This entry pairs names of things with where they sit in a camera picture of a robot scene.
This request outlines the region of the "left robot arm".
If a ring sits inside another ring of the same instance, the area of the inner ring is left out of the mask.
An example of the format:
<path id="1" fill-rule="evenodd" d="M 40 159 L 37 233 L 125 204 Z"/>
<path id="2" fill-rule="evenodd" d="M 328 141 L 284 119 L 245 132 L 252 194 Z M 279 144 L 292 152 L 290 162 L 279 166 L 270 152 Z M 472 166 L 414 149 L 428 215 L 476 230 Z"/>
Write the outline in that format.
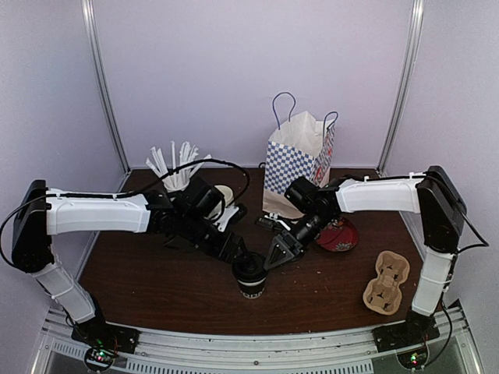
<path id="1" fill-rule="evenodd" d="M 112 338 L 97 300 L 62 267 L 51 239 L 74 231 L 129 231 L 179 236 L 201 252 L 232 263 L 246 253 L 240 236 L 227 226 L 246 211 L 228 206 L 223 194 L 195 178 L 179 192 L 98 194 L 50 189 L 31 183 L 13 213 L 11 264 L 31 274 L 73 320 L 76 330 L 96 346 Z"/>

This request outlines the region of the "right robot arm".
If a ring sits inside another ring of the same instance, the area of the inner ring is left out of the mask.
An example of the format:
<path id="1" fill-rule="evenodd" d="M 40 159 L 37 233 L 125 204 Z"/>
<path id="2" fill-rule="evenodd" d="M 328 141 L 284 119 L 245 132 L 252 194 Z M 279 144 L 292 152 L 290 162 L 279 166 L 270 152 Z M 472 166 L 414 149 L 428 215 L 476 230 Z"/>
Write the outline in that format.
<path id="1" fill-rule="evenodd" d="M 322 188 L 301 176 L 285 190 L 285 198 L 303 213 L 303 217 L 274 236 L 264 263 L 265 270 L 302 257 L 306 247 L 343 213 L 400 211 L 418 214 L 426 255 L 399 335 L 405 343 L 415 344 L 429 332 L 430 321 L 451 280 L 465 215 L 465 204 L 442 167 L 432 166 L 421 174 L 400 178 L 338 178 Z"/>

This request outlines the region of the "black plastic cup lid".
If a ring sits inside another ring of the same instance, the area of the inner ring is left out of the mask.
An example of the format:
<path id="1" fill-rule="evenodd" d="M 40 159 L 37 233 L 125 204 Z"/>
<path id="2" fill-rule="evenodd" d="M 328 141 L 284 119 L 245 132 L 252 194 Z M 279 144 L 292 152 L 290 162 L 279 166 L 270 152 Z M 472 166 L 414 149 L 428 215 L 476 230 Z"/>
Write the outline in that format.
<path id="1" fill-rule="evenodd" d="M 243 282 L 256 282 L 265 278 L 268 272 L 264 269 L 266 257 L 257 252 L 248 252 L 238 256 L 232 262 L 232 273 Z"/>

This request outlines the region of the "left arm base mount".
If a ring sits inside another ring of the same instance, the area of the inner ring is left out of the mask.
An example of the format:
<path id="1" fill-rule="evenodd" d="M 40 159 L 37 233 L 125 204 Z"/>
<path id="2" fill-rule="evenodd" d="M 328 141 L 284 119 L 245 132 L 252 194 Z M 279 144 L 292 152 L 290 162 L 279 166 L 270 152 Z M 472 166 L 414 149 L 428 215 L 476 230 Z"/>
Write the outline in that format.
<path id="1" fill-rule="evenodd" d="M 88 346 L 83 363 L 92 372 L 110 369 L 122 353 L 133 354 L 139 341 L 137 329 L 109 323 L 66 322 L 73 329 L 71 338 Z"/>

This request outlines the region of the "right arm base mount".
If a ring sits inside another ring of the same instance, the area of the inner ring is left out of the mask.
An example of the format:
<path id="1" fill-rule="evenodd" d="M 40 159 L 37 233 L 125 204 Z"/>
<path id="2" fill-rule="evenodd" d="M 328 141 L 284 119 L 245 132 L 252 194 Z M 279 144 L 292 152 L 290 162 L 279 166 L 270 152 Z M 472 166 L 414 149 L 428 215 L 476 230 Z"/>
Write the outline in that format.
<path id="1" fill-rule="evenodd" d="M 422 369 L 430 360 L 428 342 L 440 336 L 435 326 L 422 331 L 407 322 L 379 326 L 372 331 L 377 351 L 395 351 L 399 364 L 405 369 Z"/>

